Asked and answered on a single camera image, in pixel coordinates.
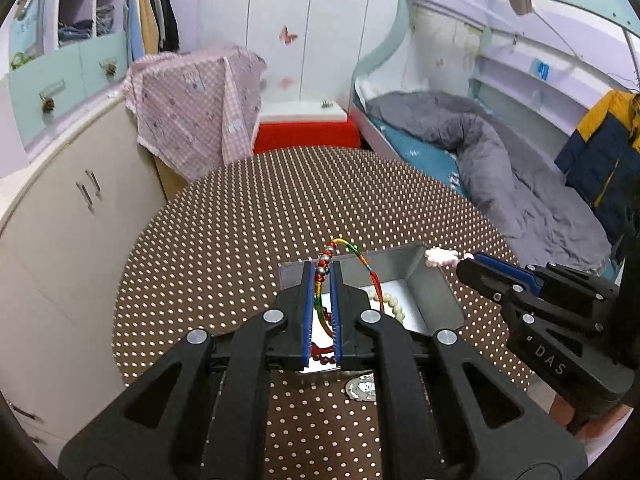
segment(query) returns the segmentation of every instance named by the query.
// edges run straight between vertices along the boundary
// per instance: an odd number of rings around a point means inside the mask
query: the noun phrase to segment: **blue bedsheet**
[[[370,117],[369,120],[382,132],[402,160],[468,198],[460,184],[458,165],[452,153],[401,132],[380,119]]]

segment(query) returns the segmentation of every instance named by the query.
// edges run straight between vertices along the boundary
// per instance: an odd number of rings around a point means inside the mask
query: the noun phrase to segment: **yellow and navy jacket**
[[[556,158],[611,244],[624,231],[626,190],[640,174],[640,96],[612,90],[582,118]]]

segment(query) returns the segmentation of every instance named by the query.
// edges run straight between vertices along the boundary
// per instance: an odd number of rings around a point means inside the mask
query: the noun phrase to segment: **rainbow cord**
[[[328,325],[328,321],[331,321],[331,315],[326,311],[325,308],[322,307],[322,283],[324,283],[324,278],[329,275],[331,263],[331,259],[334,257],[334,251],[337,245],[344,245],[350,250],[353,254],[355,254],[360,262],[365,266],[365,268],[369,271],[371,276],[371,281],[373,282],[373,286],[376,289],[376,295],[378,296],[378,304],[380,305],[380,311],[384,312],[384,306],[382,301],[382,286],[380,285],[380,279],[376,274],[376,271],[371,268],[367,259],[362,256],[358,248],[348,242],[347,240],[343,240],[342,238],[334,238],[332,239],[324,248],[324,251],[320,253],[320,258],[318,261],[318,265],[316,266],[316,276],[315,276],[315,284],[314,284],[314,309],[316,314],[318,315],[318,321],[322,326],[322,329],[325,333],[334,338],[334,333],[331,330],[331,327]],[[328,358],[322,358],[322,354],[326,354],[329,352],[333,352],[334,347],[330,346],[327,348],[318,348],[315,343],[312,343],[311,347],[311,355],[313,359],[316,361],[321,361],[322,364],[326,364],[329,362]]]

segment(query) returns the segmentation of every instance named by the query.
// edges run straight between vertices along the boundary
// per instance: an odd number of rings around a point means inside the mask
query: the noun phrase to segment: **gray blanket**
[[[521,265],[555,262],[599,272],[611,246],[588,205],[526,141],[471,99],[444,92],[393,92],[369,114],[458,154],[474,205],[504,236]]]

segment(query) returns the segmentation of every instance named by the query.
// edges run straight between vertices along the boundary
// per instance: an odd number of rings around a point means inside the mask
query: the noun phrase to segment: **cabinet handle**
[[[25,416],[27,418],[30,418],[31,420],[34,420],[35,422],[44,422],[44,420],[42,420],[39,416],[37,416],[35,413],[29,413],[29,412],[25,412],[24,410],[21,410],[20,408],[18,408],[18,406],[16,406],[14,403],[7,401],[7,404],[9,405],[9,407],[14,410],[15,413],[20,413],[22,416]]]
[[[76,186],[78,186],[80,193],[82,193],[82,196],[84,196],[84,199],[86,200],[86,206],[89,208],[89,211],[93,211],[94,202],[92,202],[91,197],[89,196],[89,192],[84,187],[84,184],[80,184],[79,182],[76,182]]]
[[[94,184],[95,187],[95,195],[96,196],[100,196],[100,184],[98,184],[98,179],[95,177],[95,173],[91,170],[84,170],[84,172],[86,173],[86,176],[89,177],[89,180]]]

